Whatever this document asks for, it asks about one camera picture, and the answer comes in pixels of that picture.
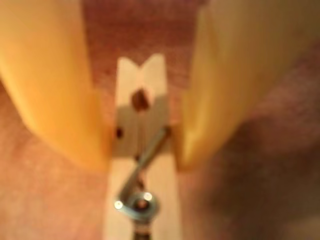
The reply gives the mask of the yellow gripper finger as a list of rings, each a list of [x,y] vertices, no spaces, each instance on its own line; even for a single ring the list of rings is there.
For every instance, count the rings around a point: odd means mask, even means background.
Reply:
[[[216,153],[320,39],[317,0],[209,0],[198,12],[189,87],[174,131],[179,169]]]
[[[107,170],[112,134],[93,85],[81,1],[1,1],[0,77],[33,134],[81,167]]]

